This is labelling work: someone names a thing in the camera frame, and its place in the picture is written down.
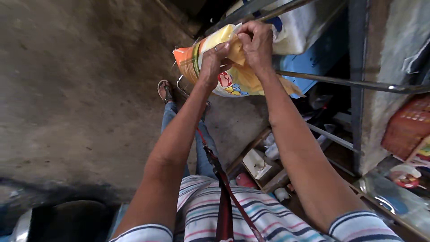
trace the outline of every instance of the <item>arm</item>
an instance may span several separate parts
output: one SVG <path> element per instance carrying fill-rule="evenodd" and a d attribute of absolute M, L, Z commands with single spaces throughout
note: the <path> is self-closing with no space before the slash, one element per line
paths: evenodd
<path fill-rule="evenodd" d="M 229 44 L 217 45 L 203 54 L 203 63 L 190 97 L 169 123 L 145 165 L 142 182 L 113 237 L 142 224 L 158 223 L 174 231 L 176 206 L 182 175 L 209 94 L 217 86 L 217 75 L 231 68 Z"/>
<path fill-rule="evenodd" d="M 284 168 L 306 214 L 324 231 L 337 217 L 367 210 L 327 161 L 318 142 L 272 68 L 271 25 L 248 22 L 238 31 L 245 56 L 260 80 L 269 122 Z"/>

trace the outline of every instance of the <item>leg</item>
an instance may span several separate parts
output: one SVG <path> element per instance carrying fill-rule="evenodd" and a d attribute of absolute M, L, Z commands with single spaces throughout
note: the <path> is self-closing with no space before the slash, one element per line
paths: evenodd
<path fill-rule="evenodd" d="M 206 140 L 206 143 L 208 144 L 209 149 L 211 149 L 214 152 L 214 155 L 218 156 L 218 150 L 216 149 L 215 142 L 212 139 L 212 137 L 209 135 L 208 129 L 206 128 L 206 125 L 204 123 L 205 115 L 206 115 L 206 110 L 203 113 L 202 119 L 199 121 L 198 128 L 202 132 L 203 138 Z M 215 176 L 212 170 L 212 165 L 208 161 L 206 152 L 203 149 L 202 138 L 200 137 L 200 134 L 197 131 L 196 131 L 196 152 L 197 152 L 196 174 L 207 176 L 215 180 L 218 180 L 218 178 Z"/>
<path fill-rule="evenodd" d="M 160 94 L 161 98 L 164 99 L 164 97 L 166 96 L 166 93 L 164 91 L 164 86 L 166 84 L 161 84 L 158 93 Z M 176 103 L 173 101 L 168 101 L 166 106 L 164 107 L 164 115 L 163 115 L 163 121 L 161 123 L 161 132 L 163 132 L 163 130 L 167 127 L 167 125 L 170 123 L 170 121 L 176 116 L 176 114 L 178 113 L 178 109 L 176 107 Z M 190 171 L 188 170 L 188 165 L 185 164 L 185 168 L 184 168 L 184 176 L 188 177 L 190 175 Z"/>

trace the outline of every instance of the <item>striped shirt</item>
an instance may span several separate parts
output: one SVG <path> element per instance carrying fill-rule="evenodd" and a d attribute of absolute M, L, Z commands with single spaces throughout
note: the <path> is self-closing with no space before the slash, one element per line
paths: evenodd
<path fill-rule="evenodd" d="M 382 219 L 369 211 L 340 216 L 331 224 L 326 235 L 261 191 L 242 186 L 231 186 L 231 190 L 268 242 L 402 241 Z M 182 179 L 179 190 L 174 233 L 160 224 L 143 224 L 111 242 L 214 241 L 220 196 L 217 180 L 199 175 L 188 176 Z M 234 241 L 257 241 L 233 202 L 232 206 Z"/>

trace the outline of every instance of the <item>red bottle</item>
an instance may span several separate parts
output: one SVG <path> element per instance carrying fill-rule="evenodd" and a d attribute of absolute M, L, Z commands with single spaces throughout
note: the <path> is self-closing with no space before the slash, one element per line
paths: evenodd
<path fill-rule="evenodd" d="M 237 185 L 239 186 L 246 186 L 250 188 L 258 189 L 257 184 L 254 182 L 254 180 L 249 176 L 249 174 L 242 172 L 236 177 Z"/>

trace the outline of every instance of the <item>shirt sleeve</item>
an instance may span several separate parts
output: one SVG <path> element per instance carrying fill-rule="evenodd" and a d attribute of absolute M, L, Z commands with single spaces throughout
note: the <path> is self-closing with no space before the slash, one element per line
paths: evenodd
<path fill-rule="evenodd" d="M 355 211 L 337 218 L 330 226 L 329 236 L 342 242 L 403 241 L 375 213 Z"/>
<path fill-rule="evenodd" d="M 172 242 L 172 232 L 164 225 L 145 224 L 136 226 L 111 239 L 109 242 Z"/>

